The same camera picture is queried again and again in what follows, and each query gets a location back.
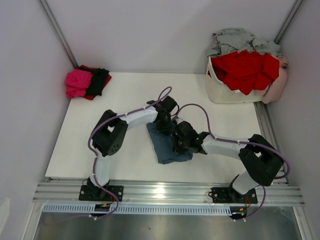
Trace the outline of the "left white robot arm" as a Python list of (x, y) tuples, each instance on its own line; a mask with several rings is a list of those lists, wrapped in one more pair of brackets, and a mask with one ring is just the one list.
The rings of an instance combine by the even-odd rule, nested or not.
[(172, 97), (165, 96), (122, 114), (110, 109), (103, 113), (88, 140), (88, 147), (95, 154), (92, 175), (87, 179), (92, 197), (98, 201), (107, 197), (112, 156), (122, 147), (127, 131), (153, 123), (156, 132), (170, 136), (173, 131), (171, 113), (177, 106)]

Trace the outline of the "blue-grey t-shirt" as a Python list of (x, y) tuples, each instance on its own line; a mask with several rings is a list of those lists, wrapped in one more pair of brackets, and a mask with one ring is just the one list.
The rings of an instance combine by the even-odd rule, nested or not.
[(193, 152), (190, 150), (183, 153), (175, 152), (174, 138), (171, 135), (158, 132), (155, 123), (147, 123), (146, 128), (159, 164), (182, 163), (190, 161), (193, 158)]

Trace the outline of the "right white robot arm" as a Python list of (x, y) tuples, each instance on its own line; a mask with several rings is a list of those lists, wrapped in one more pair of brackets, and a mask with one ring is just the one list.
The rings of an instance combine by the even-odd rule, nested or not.
[(187, 121), (173, 121), (174, 150), (195, 154), (221, 155), (242, 162), (245, 172), (238, 174), (228, 187), (212, 188), (209, 196), (215, 203), (243, 204), (258, 186), (268, 187), (283, 166), (282, 158), (269, 142), (259, 134), (236, 140), (197, 133)]

